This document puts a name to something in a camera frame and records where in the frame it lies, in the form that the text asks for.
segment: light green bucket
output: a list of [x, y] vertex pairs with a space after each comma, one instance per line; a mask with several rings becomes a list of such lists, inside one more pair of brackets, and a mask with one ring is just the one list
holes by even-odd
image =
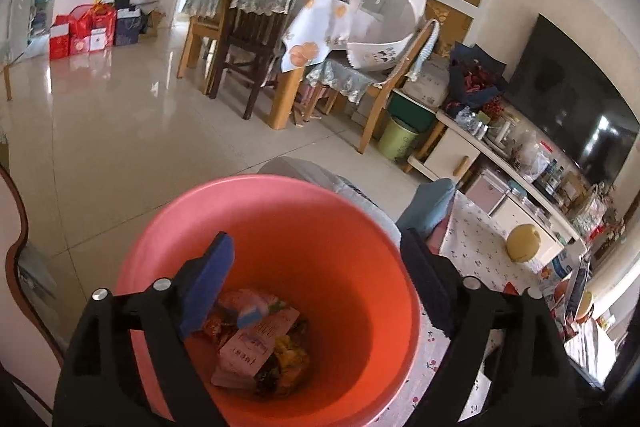
[[418, 133], [396, 118], [389, 119], [385, 132], [378, 142], [378, 150], [390, 160], [406, 158]]

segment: blue pillow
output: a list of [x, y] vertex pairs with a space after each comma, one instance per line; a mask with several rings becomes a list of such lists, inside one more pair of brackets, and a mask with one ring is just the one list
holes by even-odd
[[414, 199], [396, 221], [396, 227], [400, 232], [416, 229], [421, 238], [427, 239], [447, 216], [449, 203], [455, 193], [456, 184], [448, 178], [420, 184]]

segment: metal bolt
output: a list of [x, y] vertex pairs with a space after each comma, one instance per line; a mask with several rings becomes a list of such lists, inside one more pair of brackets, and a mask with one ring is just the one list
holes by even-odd
[[157, 290], [159, 292], [168, 290], [170, 287], [171, 287], [171, 279], [162, 278], [154, 282], [154, 290]]
[[106, 288], [98, 288], [95, 292], [91, 294], [91, 298], [94, 301], [101, 301], [109, 295], [109, 290]]
[[542, 292], [538, 288], [527, 288], [527, 294], [532, 299], [542, 299]]
[[468, 290], [479, 290], [480, 286], [482, 286], [481, 282], [475, 277], [465, 277], [462, 283]]

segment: television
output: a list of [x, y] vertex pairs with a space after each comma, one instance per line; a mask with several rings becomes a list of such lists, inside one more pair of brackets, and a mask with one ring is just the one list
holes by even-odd
[[504, 97], [569, 156], [591, 184], [615, 181], [640, 130], [602, 70], [542, 15]]

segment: cabinet door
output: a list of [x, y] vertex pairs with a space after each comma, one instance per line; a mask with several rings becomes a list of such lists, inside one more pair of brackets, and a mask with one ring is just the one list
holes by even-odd
[[464, 176], [479, 154], [479, 150], [462, 136], [447, 129], [424, 166], [438, 178], [449, 178], [455, 183]]
[[540, 250], [536, 255], [536, 260], [542, 263], [542, 266], [549, 263], [562, 250], [562, 245], [551, 237], [548, 232], [540, 227], [540, 225], [527, 214], [515, 201], [506, 198], [498, 209], [491, 215], [498, 225], [508, 234], [518, 225], [531, 224], [536, 227], [540, 234]]

